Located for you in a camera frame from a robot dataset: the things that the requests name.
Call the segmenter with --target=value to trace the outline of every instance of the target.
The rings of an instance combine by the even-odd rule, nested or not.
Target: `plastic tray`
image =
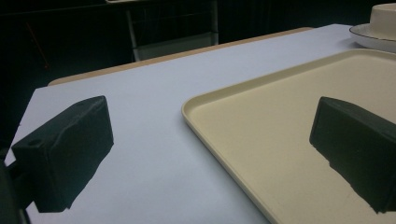
[[[321,96],[396,123],[396,54],[346,51],[194,97],[182,113],[271,222],[396,223],[310,145]]]

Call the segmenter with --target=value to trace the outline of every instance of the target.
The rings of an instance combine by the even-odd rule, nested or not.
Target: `dark wall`
[[[219,0],[219,42],[269,33],[271,1]]]
[[[298,27],[320,27],[328,24],[358,25],[370,21],[374,5],[392,1],[273,1],[269,31],[279,32]]]

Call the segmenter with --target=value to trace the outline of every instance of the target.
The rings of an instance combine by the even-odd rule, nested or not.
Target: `wooden table edge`
[[[100,70],[96,70],[96,71],[73,75],[73,76],[69,76],[69,77],[61,77],[61,78],[57,78],[57,79],[51,81],[49,83],[49,86],[54,86],[54,85],[58,85],[58,84],[66,83],[66,82],[81,80],[81,79],[89,78],[89,77],[102,76],[102,75],[106,75],[106,74],[110,74],[110,73],[128,70],[131,68],[146,66],[146,65],[150,65],[150,64],[154,64],[154,63],[166,62],[169,60],[190,56],[193,54],[203,53],[203,52],[207,52],[210,50],[223,49],[223,48],[227,48],[230,46],[246,44],[249,42],[269,39],[269,38],[278,37],[278,36],[282,36],[282,35],[291,35],[291,34],[299,33],[302,31],[307,31],[307,30],[311,30],[311,29],[313,29],[313,28],[302,27],[302,28],[288,30],[288,31],[279,32],[279,33],[274,33],[274,34],[270,34],[270,35],[261,35],[261,36],[252,37],[249,39],[238,40],[238,41],[225,43],[225,44],[221,44],[221,45],[210,46],[210,47],[201,48],[201,49],[193,49],[193,50],[184,51],[184,52],[180,52],[180,53],[176,53],[176,54],[171,54],[171,55],[166,55],[166,56],[162,56],[162,57],[158,57],[158,58],[148,59],[148,60],[141,61],[141,62],[127,63],[127,64],[123,64],[123,65],[118,65],[118,66],[114,66],[114,67],[109,67],[109,68],[105,68],[105,69],[100,69]]]

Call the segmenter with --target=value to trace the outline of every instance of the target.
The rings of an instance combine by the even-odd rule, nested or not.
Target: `white table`
[[[14,143],[71,104],[107,98],[115,145],[70,210],[35,223],[268,223],[184,122],[206,91],[358,48],[330,25],[35,91]],[[7,163],[13,160],[8,155]]]

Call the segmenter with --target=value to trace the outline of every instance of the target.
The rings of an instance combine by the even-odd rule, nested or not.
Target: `white plate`
[[[379,49],[396,53],[396,40],[379,39],[370,34],[370,24],[361,24],[349,29],[352,39],[369,49]]]

